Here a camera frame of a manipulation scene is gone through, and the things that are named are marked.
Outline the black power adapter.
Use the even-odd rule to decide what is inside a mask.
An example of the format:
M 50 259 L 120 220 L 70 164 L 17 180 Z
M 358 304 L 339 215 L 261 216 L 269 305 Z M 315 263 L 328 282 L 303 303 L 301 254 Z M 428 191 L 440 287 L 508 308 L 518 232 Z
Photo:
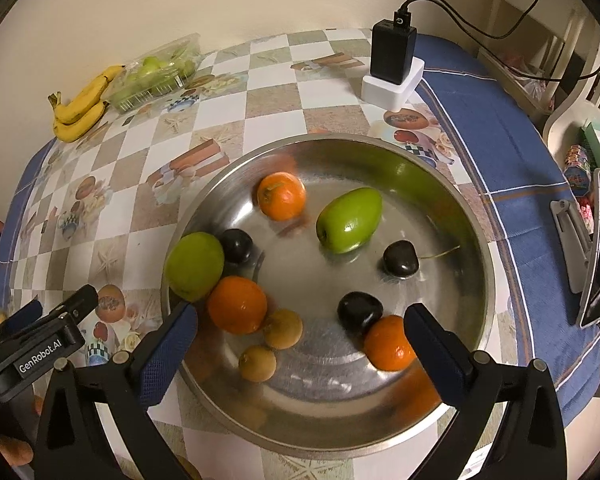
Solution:
M 400 86 L 412 66 L 417 29 L 411 13 L 396 11 L 392 20 L 381 20 L 372 28 L 370 74 L 389 84 Z

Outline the round green fruit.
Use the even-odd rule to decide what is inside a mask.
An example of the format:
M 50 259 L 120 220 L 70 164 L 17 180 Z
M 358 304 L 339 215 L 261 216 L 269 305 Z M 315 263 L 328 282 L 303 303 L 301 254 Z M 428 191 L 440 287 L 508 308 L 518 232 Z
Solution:
M 164 277 L 178 296 L 189 301 L 201 300 L 212 291 L 224 269 L 224 254 L 220 241 L 206 232 L 183 236 L 172 248 Z

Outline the blue cloth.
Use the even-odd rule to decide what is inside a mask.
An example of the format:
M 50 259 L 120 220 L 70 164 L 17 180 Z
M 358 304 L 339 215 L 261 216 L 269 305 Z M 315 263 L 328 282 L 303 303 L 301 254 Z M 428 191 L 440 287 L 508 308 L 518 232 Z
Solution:
M 562 420 L 570 424 L 600 384 L 600 330 L 576 322 L 554 200 L 571 200 L 564 175 L 538 130 L 486 69 L 457 44 L 416 40 L 425 63 L 419 95 L 438 116 L 486 208 L 508 288 L 516 360 L 546 362 Z

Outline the orange tangerine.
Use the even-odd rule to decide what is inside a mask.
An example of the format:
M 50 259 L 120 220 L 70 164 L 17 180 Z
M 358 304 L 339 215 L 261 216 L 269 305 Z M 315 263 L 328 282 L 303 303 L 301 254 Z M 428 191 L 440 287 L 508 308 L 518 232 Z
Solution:
M 306 206 L 306 188 L 289 172 L 274 172 L 264 177 L 257 188 L 257 203 L 262 214 L 274 221 L 297 218 Z
M 265 292 L 257 283 L 237 275 L 219 280 L 206 307 L 214 325 L 233 335 L 257 332 L 268 314 Z
M 364 338 L 363 350 L 373 366 L 382 372 L 400 372 L 415 359 L 399 315 L 387 315 L 377 321 Z

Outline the white box base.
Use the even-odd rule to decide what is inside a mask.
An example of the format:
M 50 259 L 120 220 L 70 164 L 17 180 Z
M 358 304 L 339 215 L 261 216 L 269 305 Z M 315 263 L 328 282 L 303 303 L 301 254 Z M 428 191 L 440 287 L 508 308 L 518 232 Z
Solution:
M 388 112 L 398 112 L 422 80 L 425 62 L 412 59 L 412 66 L 400 84 L 392 84 L 367 74 L 362 79 L 361 99 Z

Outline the yellow banana bunch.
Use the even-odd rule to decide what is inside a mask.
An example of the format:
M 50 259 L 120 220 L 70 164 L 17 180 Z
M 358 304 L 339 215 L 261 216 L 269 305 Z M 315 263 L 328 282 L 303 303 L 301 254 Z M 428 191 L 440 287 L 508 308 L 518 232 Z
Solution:
M 74 142 L 98 123 L 108 106 L 102 94 L 123 69 L 123 65 L 107 67 L 68 104 L 62 102 L 60 91 L 47 97 L 54 113 L 53 132 L 58 140 Z

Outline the oblong green fruit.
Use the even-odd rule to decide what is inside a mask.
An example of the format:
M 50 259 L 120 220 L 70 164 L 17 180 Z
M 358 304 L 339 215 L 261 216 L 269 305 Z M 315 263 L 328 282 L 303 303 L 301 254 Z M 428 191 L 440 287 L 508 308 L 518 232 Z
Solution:
M 374 188 L 356 188 L 338 196 L 321 211 L 316 235 L 328 252 L 346 254 L 370 240 L 381 216 L 381 194 Z

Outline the dark cherry with stem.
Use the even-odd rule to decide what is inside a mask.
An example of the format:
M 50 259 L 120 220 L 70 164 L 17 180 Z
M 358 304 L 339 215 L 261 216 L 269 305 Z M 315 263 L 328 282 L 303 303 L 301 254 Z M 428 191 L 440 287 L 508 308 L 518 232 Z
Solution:
M 437 259 L 457 249 L 458 246 L 455 246 L 435 255 L 419 257 L 415 246 L 409 240 L 397 240 L 385 249 L 381 263 L 389 275 L 395 278 L 409 278 L 418 272 L 422 260 Z

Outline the large steel bowl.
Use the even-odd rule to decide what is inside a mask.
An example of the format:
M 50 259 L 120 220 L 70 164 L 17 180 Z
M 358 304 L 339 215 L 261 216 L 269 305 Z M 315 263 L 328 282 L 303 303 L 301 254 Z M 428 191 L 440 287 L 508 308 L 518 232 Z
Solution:
M 299 217 L 274 221 L 257 203 L 261 180 L 289 172 L 306 188 Z M 333 255 L 316 235 L 318 214 L 355 188 L 382 196 L 373 237 Z M 381 372 L 362 341 L 341 326 L 337 307 L 348 292 L 376 297 L 385 314 L 423 304 L 471 350 L 486 346 L 494 315 L 494 271 L 486 238 L 460 191 L 426 162 L 388 142 L 350 134 L 293 136 L 262 146 L 216 174 L 185 209 L 176 236 L 230 228 L 248 233 L 253 250 L 238 274 L 255 281 L 271 308 L 298 313 L 300 340 L 276 354 L 273 377 L 254 384 L 240 376 L 242 352 L 258 334 L 237 336 L 198 314 L 197 335 L 181 366 L 189 390 L 234 434 L 286 455 L 334 460 L 391 448 L 432 428 L 446 413 L 419 363 Z M 420 262 L 409 278 L 382 267 L 385 249 L 409 240 Z

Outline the checkered patterned tablecloth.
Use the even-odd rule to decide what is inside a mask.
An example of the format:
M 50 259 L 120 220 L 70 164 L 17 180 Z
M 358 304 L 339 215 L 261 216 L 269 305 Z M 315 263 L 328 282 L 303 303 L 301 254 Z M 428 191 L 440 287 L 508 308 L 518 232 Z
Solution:
M 424 79 L 404 107 L 410 112 L 389 114 L 363 103 L 358 97 L 362 77 L 368 69 L 367 30 L 327 29 L 276 36 L 210 53 L 201 62 L 196 81 L 187 90 L 163 96 L 137 110 L 107 112 L 98 127 L 73 144 L 54 141 L 31 160 L 9 211 L 9 240 L 0 266 L 7 271 L 6 290 L 0 304 L 10 310 L 36 298 L 46 309 L 55 307 L 73 289 L 91 283 L 98 290 L 107 286 L 106 307 L 124 306 L 118 320 L 105 321 L 97 313 L 83 322 L 86 349 L 76 356 L 85 364 L 88 352 L 102 350 L 91 344 L 90 330 L 106 328 L 107 351 L 132 349 L 161 318 L 159 278 L 162 263 L 176 224 L 199 192 L 230 162 L 264 144 L 301 133 L 351 133 L 370 136 L 422 155 L 442 177 L 452 183 L 471 206 L 493 261 L 496 283 L 496 323 L 488 339 L 488 350 L 501 357 L 516 358 L 514 329 L 500 336 L 498 323 L 506 310 L 509 286 L 495 234 L 495 214 L 488 211 L 486 191 L 478 191 L 478 177 L 469 166 L 478 162 L 477 152 L 461 155 L 460 137 L 468 149 L 468 133 L 478 133 L 478 119 L 486 119 L 481 102 L 495 99 L 494 110 L 518 110 L 513 100 L 486 69 L 458 50 L 455 44 L 436 37 L 420 37 L 418 47 L 426 61 Z M 451 99 L 460 96 L 460 83 L 478 104 L 464 112 L 471 119 L 468 133 L 460 134 L 460 112 L 452 112 Z M 486 133 L 478 143 L 495 140 L 495 119 L 486 122 Z M 363 289 L 353 271 L 363 263 L 378 263 L 381 250 L 375 246 L 351 252 L 351 269 L 343 260 L 328 260 L 315 236 L 315 218 L 330 200 L 317 196 L 314 177 L 306 177 L 309 193 L 316 192 L 313 214 L 294 230 L 286 232 L 280 253 L 291 256 L 291 242 L 306 242 L 307 278 L 291 260 L 284 264 L 263 263 L 262 287 L 276 285 L 274 271 L 288 271 L 290 292 L 302 292 L 309 307 L 321 307 L 327 316 L 324 329 L 337 328 L 336 292 Z M 287 306 L 284 290 L 264 288 L 273 301 L 300 314 L 300 304 Z M 317 342 L 326 342 L 321 331 Z M 205 479 L 406 479 L 442 433 L 452 412 L 432 396 L 432 388 L 416 380 L 418 396 L 411 405 L 400 404 L 398 422 L 410 415 L 408 408 L 422 408 L 424 422 L 419 433 L 404 442 L 364 457 L 298 458 L 267 451 L 223 426 L 189 387 L 188 376 L 176 372 L 163 400 L 148 408 L 148 415 L 164 434 L 175 454 L 188 459 Z M 416 422 L 419 412 L 413 413 Z

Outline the clear box of green fruits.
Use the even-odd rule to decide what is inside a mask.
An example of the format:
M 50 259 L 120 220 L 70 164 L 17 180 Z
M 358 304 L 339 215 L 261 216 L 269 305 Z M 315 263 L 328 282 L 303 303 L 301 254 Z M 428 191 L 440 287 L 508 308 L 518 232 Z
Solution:
M 102 98 L 119 113 L 184 88 L 201 61 L 199 35 L 173 40 L 126 63 Z

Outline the grey phone stand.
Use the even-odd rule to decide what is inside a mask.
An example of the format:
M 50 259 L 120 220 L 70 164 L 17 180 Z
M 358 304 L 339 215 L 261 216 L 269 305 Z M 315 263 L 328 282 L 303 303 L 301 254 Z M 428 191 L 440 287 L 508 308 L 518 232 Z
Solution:
M 585 229 L 577 203 L 571 200 L 552 200 L 550 211 L 562 245 L 570 290 L 574 294 L 580 294 L 584 289 L 591 237 Z

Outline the brown longan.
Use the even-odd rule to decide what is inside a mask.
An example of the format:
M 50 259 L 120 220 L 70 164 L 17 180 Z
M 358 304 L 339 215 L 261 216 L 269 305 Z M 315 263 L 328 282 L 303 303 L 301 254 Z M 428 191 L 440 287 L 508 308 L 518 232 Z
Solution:
M 302 319 L 296 312 L 287 309 L 275 310 L 262 325 L 264 342 L 275 350 L 293 347 L 302 333 Z
M 238 360 L 240 376 L 248 382 L 266 382 L 276 372 L 275 353 L 263 346 L 248 347 Z

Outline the white chair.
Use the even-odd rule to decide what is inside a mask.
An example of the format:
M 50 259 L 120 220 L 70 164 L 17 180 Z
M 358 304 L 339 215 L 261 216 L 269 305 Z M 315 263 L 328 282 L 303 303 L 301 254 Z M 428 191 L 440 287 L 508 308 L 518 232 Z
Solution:
M 560 162 L 582 128 L 600 127 L 600 25 L 581 0 L 492 0 L 478 51 L 492 76 L 514 98 Z

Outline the colourful round tin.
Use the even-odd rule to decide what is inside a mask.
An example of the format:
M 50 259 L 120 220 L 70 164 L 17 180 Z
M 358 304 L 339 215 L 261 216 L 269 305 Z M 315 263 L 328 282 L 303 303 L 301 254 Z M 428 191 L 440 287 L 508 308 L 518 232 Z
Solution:
M 564 176 L 574 196 L 588 195 L 592 183 L 592 170 L 588 151 L 584 146 L 580 144 L 570 146 L 565 157 Z

